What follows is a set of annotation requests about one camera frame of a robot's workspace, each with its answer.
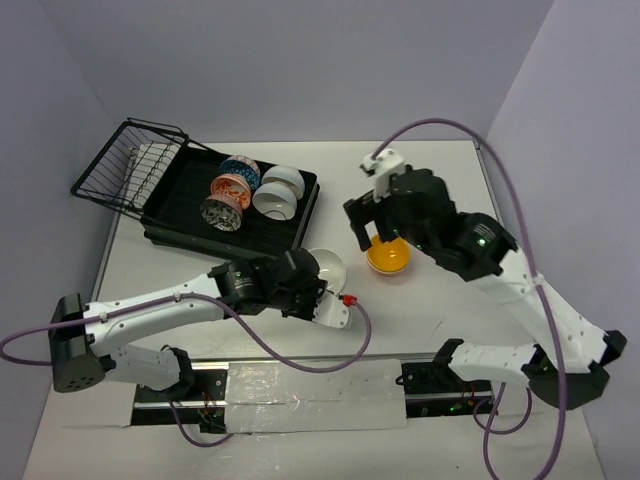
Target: black dish rack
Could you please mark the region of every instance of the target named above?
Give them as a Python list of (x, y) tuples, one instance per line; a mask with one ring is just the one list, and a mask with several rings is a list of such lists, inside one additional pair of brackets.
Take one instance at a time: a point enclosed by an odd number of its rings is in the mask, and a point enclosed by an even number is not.
[[(311, 172), (300, 171), (305, 192), (291, 220), (272, 220), (253, 205), (244, 211), (235, 232), (217, 230), (202, 218), (200, 204), (228, 157), (190, 139), (178, 127), (128, 118), (71, 193), (139, 220), (145, 237), (156, 245), (222, 258), (274, 257), (300, 247), (320, 192)], [(256, 163), (262, 175), (274, 166)]]

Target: black tray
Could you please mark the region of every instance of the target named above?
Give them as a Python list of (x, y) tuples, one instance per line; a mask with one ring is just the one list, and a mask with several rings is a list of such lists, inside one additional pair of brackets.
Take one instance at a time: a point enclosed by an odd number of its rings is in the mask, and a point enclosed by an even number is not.
[[(222, 258), (278, 256), (300, 247), (313, 207), (320, 192), (317, 176), (301, 171), (305, 192), (291, 220), (272, 220), (253, 205), (244, 211), (242, 225), (235, 232), (223, 232), (200, 215), (200, 204), (210, 195), (210, 185), (220, 174), (228, 154), (187, 145), (167, 167), (144, 204), (140, 222), (145, 237), (156, 245), (192, 250)], [(262, 175), (274, 166), (257, 161)]]

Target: blue patterned bowl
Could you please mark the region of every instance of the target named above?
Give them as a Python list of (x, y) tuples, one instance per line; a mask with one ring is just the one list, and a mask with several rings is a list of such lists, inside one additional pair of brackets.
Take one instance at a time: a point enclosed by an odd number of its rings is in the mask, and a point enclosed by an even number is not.
[(229, 158), (220, 164), (220, 173), (241, 175), (253, 191), (256, 191), (260, 186), (260, 175), (258, 175), (250, 165), (234, 160), (233, 158)]

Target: red connector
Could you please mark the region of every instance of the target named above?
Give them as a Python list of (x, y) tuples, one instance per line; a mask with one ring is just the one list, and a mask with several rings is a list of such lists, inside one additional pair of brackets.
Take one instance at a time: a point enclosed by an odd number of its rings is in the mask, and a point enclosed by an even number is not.
[(342, 295), (342, 303), (347, 307), (353, 306), (358, 301), (358, 298), (354, 295)]

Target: yellow bowl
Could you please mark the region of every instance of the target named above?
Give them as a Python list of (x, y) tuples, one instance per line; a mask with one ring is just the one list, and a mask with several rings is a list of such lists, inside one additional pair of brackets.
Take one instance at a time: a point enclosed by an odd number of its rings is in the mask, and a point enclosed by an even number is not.
[(409, 263), (409, 245), (401, 238), (382, 243), (376, 235), (367, 250), (367, 262), (378, 273), (398, 273)]

